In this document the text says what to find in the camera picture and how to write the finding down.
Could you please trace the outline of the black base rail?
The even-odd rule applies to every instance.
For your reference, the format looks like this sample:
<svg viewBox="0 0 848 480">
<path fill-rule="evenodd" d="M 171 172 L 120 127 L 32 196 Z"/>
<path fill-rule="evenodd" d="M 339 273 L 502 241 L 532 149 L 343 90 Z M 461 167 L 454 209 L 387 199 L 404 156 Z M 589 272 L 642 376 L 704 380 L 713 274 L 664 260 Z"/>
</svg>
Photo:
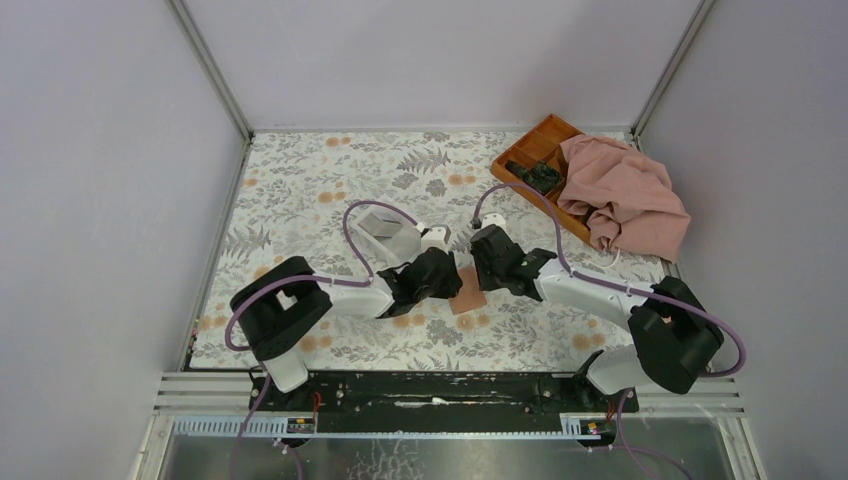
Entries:
<svg viewBox="0 0 848 480">
<path fill-rule="evenodd" d="M 564 416 L 607 421 L 639 410 L 633 393 L 605 395 L 557 373 L 325 370 L 288 393 L 249 378 L 250 406 L 304 412 L 320 433 L 543 433 Z"/>
</svg>

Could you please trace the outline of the orange wooden tray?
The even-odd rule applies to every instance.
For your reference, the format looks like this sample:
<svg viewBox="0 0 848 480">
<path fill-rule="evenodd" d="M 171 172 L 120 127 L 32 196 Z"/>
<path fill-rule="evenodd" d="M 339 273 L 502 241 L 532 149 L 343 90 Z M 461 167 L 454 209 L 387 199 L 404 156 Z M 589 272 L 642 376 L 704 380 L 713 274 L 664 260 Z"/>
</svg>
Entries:
<svg viewBox="0 0 848 480">
<path fill-rule="evenodd" d="M 582 134 L 583 132 L 577 127 L 555 114 L 550 114 L 500 154 L 491 164 L 490 172 L 502 183 L 525 184 L 524 180 L 509 171 L 507 168 L 509 162 L 527 169 L 545 165 L 555 170 L 560 175 L 560 179 L 554 187 L 544 193 L 544 197 L 552 205 L 559 224 L 589 245 L 590 230 L 582 217 L 569 214 L 557 204 L 566 185 L 569 168 L 561 143 Z"/>
</svg>

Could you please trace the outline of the dark green items in tray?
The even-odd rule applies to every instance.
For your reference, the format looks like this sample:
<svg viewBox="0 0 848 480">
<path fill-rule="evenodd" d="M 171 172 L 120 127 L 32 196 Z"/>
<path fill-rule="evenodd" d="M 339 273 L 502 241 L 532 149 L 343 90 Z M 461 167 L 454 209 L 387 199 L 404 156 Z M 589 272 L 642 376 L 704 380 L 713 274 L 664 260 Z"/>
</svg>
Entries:
<svg viewBox="0 0 848 480">
<path fill-rule="evenodd" d="M 544 162 L 538 162 L 532 168 L 527 168 L 510 160 L 506 162 L 505 168 L 542 195 L 547 195 L 562 180 L 562 175 Z"/>
</svg>

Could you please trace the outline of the floral table mat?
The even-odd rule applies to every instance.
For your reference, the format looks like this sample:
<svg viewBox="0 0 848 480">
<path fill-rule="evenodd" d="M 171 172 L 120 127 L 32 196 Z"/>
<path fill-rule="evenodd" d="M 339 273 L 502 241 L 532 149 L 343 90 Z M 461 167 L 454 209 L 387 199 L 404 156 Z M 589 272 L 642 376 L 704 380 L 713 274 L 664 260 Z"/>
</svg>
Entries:
<svg viewBox="0 0 848 480">
<path fill-rule="evenodd" d="M 230 343 L 244 343 L 239 330 L 226 331 L 229 303 L 285 259 L 300 255 L 314 269 L 362 276 L 341 223 L 348 207 L 362 213 L 369 199 L 429 225 L 447 225 L 460 266 L 471 262 L 470 220 L 482 202 L 486 212 L 504 215 L 510 237 L 526 250 L 563 247 L 571 265 L 627 281 L 664 277 L 659 258 L 596 251 L 569 233 L 556 237 L 543 211 L 500 189 L 491 163 L 517 139 L 510 131 L 257 134 L 188 367 L 254 364 L 250 353 L 229 349 Z M 589 354 L 630 341 L 625 329 L 606 320 L 502 290 L 463 314 L 429 299 L 392 319 L 327 316 L 297 350 L 312 370 L 572 371 Z"/>
</svg>

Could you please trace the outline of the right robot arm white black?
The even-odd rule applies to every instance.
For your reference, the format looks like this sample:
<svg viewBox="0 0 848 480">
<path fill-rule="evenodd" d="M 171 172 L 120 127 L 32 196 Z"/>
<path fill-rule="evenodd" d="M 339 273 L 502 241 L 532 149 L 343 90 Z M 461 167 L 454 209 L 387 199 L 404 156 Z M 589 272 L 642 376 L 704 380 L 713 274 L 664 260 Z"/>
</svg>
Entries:
<svg viewBox="0 0 848 480">
<path fill-rule="evenodd" d="M 497 225 L 471 238 L 480 286 L 507 289 L 515 296 L 563 304 L 613 322 L 629 331 L 631 345 L 594 353 L 579 369 L 575 402 L 597 412 L 626 388 L 655 385 L 686 394 L 705 374 L 724 343 L 721 330 L 702 317 L 688 286 L 667 276 L 658 284 L 628 285 L 594 272 L 566 269 L 556 253 L 525 252 Z"/>
</svg>

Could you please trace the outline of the silver cards in box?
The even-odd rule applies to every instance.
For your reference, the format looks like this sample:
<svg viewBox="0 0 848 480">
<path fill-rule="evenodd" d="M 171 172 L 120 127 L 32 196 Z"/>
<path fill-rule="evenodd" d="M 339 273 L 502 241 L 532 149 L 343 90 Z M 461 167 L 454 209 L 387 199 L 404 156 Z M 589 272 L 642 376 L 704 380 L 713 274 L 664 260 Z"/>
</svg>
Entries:
<svg viewBox="0 0 848 480">
<path fill-rule="evenodd" d="M 390 239 L 403 229 L 403 224 L 400 221 L 374 214 L 369 214 L 361 222 L 361 226 L 375 239 Z"/>
</svg>

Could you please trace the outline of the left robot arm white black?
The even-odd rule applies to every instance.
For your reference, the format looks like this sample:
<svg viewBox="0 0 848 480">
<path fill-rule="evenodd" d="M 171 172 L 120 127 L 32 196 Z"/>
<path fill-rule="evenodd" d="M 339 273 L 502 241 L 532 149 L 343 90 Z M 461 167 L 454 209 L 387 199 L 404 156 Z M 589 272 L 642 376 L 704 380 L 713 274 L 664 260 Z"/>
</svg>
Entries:
<svg viewBox="0 0 848 480">
<path fill-rule="evenodd" d="M 313 270 L 302 256 L 285 260 L 230 300 L 247 349 L 273 382 L 272 398 L 288 411 L 309 401 L 301 339 L 328 315 L 394 318 L 428 298 L 451 299 L 463 286 L 454 254 L 431 247 L 411 262 L 367 279 Z"/>
</svg>

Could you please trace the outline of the pink cloth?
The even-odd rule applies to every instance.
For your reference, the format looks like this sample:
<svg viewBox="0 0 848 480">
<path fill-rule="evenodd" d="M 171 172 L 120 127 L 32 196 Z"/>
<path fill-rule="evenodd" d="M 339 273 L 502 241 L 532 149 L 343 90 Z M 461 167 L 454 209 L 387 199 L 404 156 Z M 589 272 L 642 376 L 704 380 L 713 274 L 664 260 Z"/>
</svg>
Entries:
<svg viewBox="0 0 848 480">
<path fill-rule="evenodd" d="M 593 247 L 678 261 L 691 216 L 663 164 L 603 136 L 576 135 L 560 148 L 567 175 L 557 205 L 586 220 Z"/>
</svg>

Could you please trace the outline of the tan leather card holder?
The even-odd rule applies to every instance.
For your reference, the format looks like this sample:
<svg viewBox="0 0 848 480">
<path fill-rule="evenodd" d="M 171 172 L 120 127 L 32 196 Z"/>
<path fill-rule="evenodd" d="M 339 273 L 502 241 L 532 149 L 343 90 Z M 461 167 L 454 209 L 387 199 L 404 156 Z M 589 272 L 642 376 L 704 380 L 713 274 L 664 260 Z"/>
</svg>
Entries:
<svg viewBox="0 0 848 480">
<path fill-rule="evenodd" d="M 466 266 L 458 270 L 462 286 L 457 295 L 449 300 L 451 311 L 454 315 L 480 309 L 487 305 L 487 299 L 482 290 L 476 268 Z"/>
</svg>

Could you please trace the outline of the white plastic card box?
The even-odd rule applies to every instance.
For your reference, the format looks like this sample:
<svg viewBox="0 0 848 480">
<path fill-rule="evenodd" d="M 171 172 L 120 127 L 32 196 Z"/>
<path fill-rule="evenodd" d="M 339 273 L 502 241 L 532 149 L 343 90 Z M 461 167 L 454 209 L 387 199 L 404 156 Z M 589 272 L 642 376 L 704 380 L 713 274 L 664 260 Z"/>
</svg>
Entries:
<svg viewBox="0 0 848 480">
<path fill-rule="evenodd" d="M 410 261 L 421 248 L 421 233 L 416 223 L 383 205 L 356 207 L 350 227 L 389 266 Z"/>
</svg>

